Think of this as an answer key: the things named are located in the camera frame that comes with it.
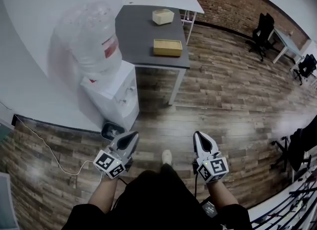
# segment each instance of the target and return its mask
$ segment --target shoe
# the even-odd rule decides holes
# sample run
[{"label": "shoe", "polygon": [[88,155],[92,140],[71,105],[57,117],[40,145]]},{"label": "shoe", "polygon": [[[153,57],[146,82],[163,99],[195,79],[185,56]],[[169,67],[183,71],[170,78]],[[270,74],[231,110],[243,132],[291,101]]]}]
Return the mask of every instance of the shoe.
[{"label": "shoe", "polygon": [[172,153],[170,150],[165,150],[162,153],[162,162],[163,164],[169,164],[170,166],[172,165]]}]

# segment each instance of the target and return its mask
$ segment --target person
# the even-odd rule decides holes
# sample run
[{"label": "person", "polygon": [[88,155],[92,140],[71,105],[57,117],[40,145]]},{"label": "person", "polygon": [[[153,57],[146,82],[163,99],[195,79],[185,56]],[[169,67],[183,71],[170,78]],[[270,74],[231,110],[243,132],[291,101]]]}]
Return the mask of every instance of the person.
[{"label": "person", "polygon": [[160,173],[144,171],[127,184],[111,210],[118,179],[104,177],[88,204],[72,209],[68,229],[123,227],[204,227],[211,230],[251,230],[248,211],[221,181],[207,183],[218,214],[211,218],[172,168],[172,154],[165,150]]}]

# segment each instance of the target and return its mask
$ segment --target office chair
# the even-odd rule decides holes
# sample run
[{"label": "office chair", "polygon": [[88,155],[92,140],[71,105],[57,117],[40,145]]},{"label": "office chair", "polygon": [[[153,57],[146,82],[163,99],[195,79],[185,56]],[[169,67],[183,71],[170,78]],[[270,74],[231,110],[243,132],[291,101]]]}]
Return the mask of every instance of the office chair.
[{"label": "office chair", "polygon": [[317,69],[316,64],[317,61],[313,55],[306,55],[304,61],[298,64],[298,69],[294,70],[294,72],[297,74],[294,79],[298,77],[302,85],[302,76],[308,78],[309,75],[311,75],[312,72]]},{"label": "office chair", "polygon": [[259,25],[252,33],[252,39],[254,42],[247,40],[246,43],[251,45],[249,52],[257,51],[263,61],[265,51],[271,48],[271,44],[268,41],[268,37],[274,29],[274,19],[267,13],[260,14]]},{"label": "office chair", "polygon": [[291,143],[287,147],[288,138],[282,137],[285,140],[284,147],[278,141],[272,141],[272,145],[277,144],[282,150],[282,156],[271,165],[271,168],[277,166],[279,162],[284,160],[283,172],[286,171],[287,161],[291,164],[294,171],[298,171],[302,163],[307,163],[307,168],[310,167],[312,156],[304,159],[304,153],[312,149],[317,145],[317,116],[311,121],[307,127],[303,129],[297,129],[293,135],[290,136]]}]

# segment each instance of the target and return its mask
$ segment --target gray desk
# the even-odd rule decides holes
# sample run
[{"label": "gray desk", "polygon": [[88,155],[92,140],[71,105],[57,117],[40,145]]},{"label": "gray desk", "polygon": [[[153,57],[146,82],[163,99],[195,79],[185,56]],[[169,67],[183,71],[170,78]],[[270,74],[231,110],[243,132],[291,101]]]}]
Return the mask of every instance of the gray desk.
[{"label": "gray desk", "polygon": [[268,40],[270,40],[271,36],[273,35],[273,33],[275,33],[282,41],[282,43],[284,44],[284,48],[282,49],[282,51],[277,55],[277,57],[273,60],[273,63],[276,63],[277,60],[285,54],[285,52],[287,50],[290,50],[291,52],[295,53],[296,55],[300,56],[299,61],[303,58],[303,55],[301,54],[301,52],[299,51],[299,49],[297,48],[297,46],[295,45],[295,43],[292,41],[291,38],[289,38],[288,36],[286,36],[285,34],[283,34],[280,30],[274,28],[273,31],[271,32]]},{"label": "gray desk", "polygon": [[[178,76],[169,99],[172,105],[186,69],[189,69],[188,49],[183,25],[178,9],[170,24],[158,26],[152,21],[152,11],[160,6],[124,5],[115,19],[115,30],[119,40],[122,59],[138,67],[178,70]],[[153,55],[154,39],[181,41],[183,51],[180,57],[160,57]]]}]

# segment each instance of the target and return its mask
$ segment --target white water cooler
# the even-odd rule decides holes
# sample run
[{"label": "white water cooler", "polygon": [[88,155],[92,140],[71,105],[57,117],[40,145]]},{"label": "white water cooler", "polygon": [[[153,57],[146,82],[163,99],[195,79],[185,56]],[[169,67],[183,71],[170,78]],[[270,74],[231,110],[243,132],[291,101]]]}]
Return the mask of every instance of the white water cooler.
[{"label": "white water cooler", "polygon": [[109,81],[106,75],[96,82],[87,77],[81,82],[105,119],[130,130],[139,113],[135,67],[126,61]]}]

